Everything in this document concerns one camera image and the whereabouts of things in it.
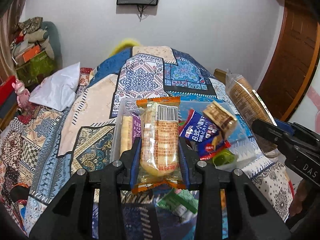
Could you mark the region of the person's right hand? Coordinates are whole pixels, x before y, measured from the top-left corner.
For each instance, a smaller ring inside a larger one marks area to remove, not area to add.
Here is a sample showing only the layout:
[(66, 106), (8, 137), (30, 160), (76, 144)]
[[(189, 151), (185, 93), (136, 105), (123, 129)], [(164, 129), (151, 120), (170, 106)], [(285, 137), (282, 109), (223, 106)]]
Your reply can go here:
[(296, 214), (299, 214), (303, 207), (303, 202), (308, 196), (310, 191), (310, 184), (307, 180), (303, 179), (297, 187), (296, 194), (293, 198), (293, 201), (289, 207), (289, 216), (293, 217)]

